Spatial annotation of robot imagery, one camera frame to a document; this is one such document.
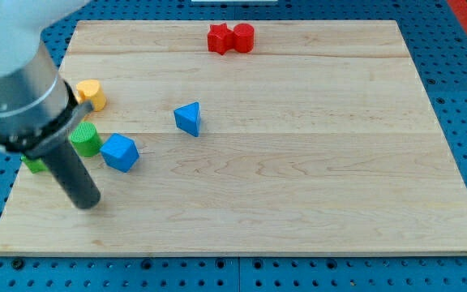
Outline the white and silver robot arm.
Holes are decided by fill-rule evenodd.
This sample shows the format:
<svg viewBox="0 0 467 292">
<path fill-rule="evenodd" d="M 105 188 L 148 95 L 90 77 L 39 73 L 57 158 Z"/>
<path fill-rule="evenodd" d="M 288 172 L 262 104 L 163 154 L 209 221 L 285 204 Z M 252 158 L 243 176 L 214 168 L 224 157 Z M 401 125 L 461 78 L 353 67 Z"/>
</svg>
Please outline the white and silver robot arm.
<svg viewBox="0 0 467 292">
<path fill-rule="evenodd" d="M 38 157 L 85 114 L 49 56 L 41 32 L 86 0 L 0 1 L 0 147 Z"/>
</svg>

